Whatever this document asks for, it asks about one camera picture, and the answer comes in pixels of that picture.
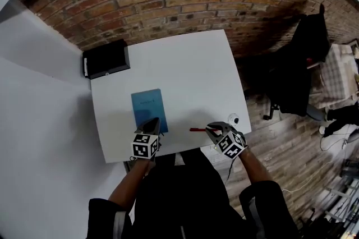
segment blue book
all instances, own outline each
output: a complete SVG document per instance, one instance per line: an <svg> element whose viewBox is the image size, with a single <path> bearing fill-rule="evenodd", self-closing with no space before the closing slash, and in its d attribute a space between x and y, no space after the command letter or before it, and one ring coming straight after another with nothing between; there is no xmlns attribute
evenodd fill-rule
<svg viewBox="0 0 359 239"><path fill-rule="evenodd" d="M159 117L161 119L160 132L168 132L160 89L133 93L131 94L131 98L137 127L147 120Z"/></svg>

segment black box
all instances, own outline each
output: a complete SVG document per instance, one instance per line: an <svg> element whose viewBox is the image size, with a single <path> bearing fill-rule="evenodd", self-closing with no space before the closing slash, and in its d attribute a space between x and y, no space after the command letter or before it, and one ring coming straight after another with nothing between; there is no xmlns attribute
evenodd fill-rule
<svg viewBox="0 0 359 239"><path fill-rule="evenodd" d="M85 51L82 54L85 77L92 80L110 73L128 70L130 60L127 48L127 43L120 39Z"/></svg>

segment person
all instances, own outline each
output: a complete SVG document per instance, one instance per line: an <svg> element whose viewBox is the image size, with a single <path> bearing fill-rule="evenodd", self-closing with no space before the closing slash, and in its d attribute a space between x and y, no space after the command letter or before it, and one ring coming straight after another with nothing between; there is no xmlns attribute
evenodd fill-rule
<svg viewBox="0 0 359 239"><path fill-rule="evenodd" d="M239 158L251 185L240 201L246 220L230 206L219 173L198 149L138 159L108 200L89 202L88 239L94 238L297 238L279 185L249 148ZM128 212L135 204L135 220Z"/></svg>
<svg viewBox="0 0 359 239"><path fill-rule="evenodd" d="M332 121L328 127L320 126L319 132L323 137L328 137L334 132L340 130L345 125L358 125L359 126L359 106L356 102L353 105L342 107L338 109L330 109L326 114L326 120Z"/></svg>

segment black and white marker cube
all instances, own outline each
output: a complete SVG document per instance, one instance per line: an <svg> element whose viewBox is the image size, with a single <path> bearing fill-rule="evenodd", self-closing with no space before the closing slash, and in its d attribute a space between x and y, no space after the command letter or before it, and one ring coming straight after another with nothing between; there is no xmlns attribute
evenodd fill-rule
<svg viewBox="0 0 359 239"><path fill-rule="evenodd" d="M245 148L245 143L240 136L232 131L229 131L215 146L215 150L231 159L236 158Z"/></svg>
<svg viewBox="0 0 359 239"><path fill-rule="evenodd" d="M134 157L151 159L158 150L158 136L135 134L135 139L131 146Z"/></svg>

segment sleeve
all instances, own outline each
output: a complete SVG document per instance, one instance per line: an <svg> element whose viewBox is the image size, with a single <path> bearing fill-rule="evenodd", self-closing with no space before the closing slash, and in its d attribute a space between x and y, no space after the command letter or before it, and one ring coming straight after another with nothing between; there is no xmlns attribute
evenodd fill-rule
<svg viewBox="0 0 359 239"><path fill-rule="evenodd" d="M91 199L87 239L125 239L132 227L130 217L114 202Z"/></svg>
<svg viewBox="0 0 359 239"><path fill-rule="evenodd" d="M242 191L240 201L249 229L258 238L298 238L298 229L274 181L260 181Z"/></svg>

